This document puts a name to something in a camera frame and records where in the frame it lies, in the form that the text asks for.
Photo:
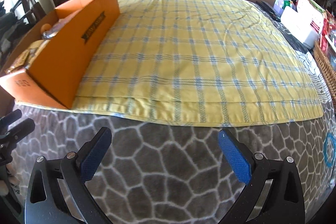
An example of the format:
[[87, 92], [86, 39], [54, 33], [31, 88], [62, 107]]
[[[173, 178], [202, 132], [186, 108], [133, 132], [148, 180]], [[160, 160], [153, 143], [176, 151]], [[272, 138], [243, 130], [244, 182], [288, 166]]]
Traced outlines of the checkered small pouch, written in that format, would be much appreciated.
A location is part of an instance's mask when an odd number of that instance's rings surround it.
[[56, 26], [42, 32], [42, 39], [49, 40], [58, 34], [62, 27]]

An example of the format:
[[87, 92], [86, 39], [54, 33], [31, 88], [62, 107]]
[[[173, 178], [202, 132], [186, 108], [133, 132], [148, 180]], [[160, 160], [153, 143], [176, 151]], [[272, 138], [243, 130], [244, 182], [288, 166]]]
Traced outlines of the white plastic storage box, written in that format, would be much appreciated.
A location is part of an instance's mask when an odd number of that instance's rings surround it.
[[319, 34], [312, 26], [312, 20], [306, 19], [302, 14], [294, 11], [286, 6], [281, 15], [281, 23], [289, 30], [289, 32], [308, 50], [314, 47], [318, 40]]

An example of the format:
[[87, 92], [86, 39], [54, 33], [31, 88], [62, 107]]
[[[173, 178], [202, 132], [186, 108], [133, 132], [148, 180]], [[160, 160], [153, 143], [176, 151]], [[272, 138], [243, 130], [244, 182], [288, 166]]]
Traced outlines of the yellow plaid tablecloth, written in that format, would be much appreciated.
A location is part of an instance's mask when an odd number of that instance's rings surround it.
[[320, 118], [298, 53], [245, 0], [118, 0], [72, 110], [180, 126]]

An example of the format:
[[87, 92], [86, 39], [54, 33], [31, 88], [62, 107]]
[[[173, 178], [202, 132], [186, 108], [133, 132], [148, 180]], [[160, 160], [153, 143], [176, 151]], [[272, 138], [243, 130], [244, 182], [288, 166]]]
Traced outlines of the orange ball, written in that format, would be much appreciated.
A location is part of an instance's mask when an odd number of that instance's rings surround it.
[[45, 23], [41, 26], [40, 33], [44, 34], [45, 32], [49, 31], [52, 26], [49, 23]]

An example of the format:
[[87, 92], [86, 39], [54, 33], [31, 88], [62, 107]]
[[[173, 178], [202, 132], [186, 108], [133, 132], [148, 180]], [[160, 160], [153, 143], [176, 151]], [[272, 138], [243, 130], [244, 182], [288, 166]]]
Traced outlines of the orange cardboard box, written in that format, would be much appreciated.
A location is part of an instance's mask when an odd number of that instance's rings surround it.
[[[72, 107], [82, 77], [120, 15], [118, 0], [69, 0], [26, 33], [1, 70], [1, 87], [17, 101], [57, 109]], [[72, 18], [52, 39], [41, 26]]]

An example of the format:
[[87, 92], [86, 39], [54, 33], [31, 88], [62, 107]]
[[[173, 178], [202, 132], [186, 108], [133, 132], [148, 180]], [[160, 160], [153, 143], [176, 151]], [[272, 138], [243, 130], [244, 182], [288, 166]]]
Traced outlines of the purple plastic basket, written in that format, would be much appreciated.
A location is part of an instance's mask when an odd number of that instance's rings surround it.
[[282, 13], [286, 7], [290, 7], [294, 11], [296, 6], [292, 0], [275, 0], [273, 5], [273, 10], [279, 16], [282, 16]]

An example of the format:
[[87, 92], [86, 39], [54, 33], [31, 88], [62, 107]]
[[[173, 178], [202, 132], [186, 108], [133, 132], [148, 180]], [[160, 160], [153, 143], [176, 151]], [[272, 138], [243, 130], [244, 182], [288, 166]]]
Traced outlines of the wicker basket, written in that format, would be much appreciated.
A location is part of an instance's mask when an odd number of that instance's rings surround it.
[[317, 66], [319, 70], [321, 71], [321, 74], [327, 84], [327, 87], [329, 89], [329, 93], [331, 95], [331, 100], [333, 102], [333, 106], [335, 109], [336, 104], [336, 74], [335, 70], [331, 66], [331, 63], [327, 56], [323, 53], [321, 50], [321, 47], [319, 46], [319, 42], [316, 40], [314, 43], [313, 48], [313, 56], [317, 63]]

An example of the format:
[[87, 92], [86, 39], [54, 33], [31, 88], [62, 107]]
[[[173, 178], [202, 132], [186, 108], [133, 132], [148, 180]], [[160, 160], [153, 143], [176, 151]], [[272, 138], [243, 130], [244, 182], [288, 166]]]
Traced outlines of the round instant noodle bowl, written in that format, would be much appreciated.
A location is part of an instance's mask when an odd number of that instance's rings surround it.
[[50, 31], [52, 32], [58, 32], [60, 31], [66, 24], [72, 21], [72, 18], [64, 18], [64, 19], [59, 19], [57, 23], [55, 23]]

